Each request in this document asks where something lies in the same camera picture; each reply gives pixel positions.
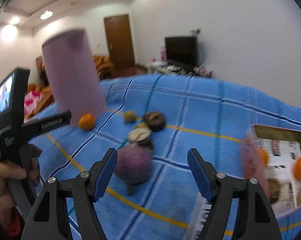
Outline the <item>left hand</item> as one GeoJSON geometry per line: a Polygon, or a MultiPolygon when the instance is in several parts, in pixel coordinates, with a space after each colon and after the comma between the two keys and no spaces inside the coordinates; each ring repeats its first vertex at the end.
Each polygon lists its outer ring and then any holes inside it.
{"type": "Polygon", "coordinates": [[[8,189],[7,180],[23,180],[29,178],[35,184],[39,182],[37,158],[32,158],[30,170],[27,172],[10,161],[0,162],[0,224],[8,230],[12,222],[12,210],[16,203],[8,189]]]}

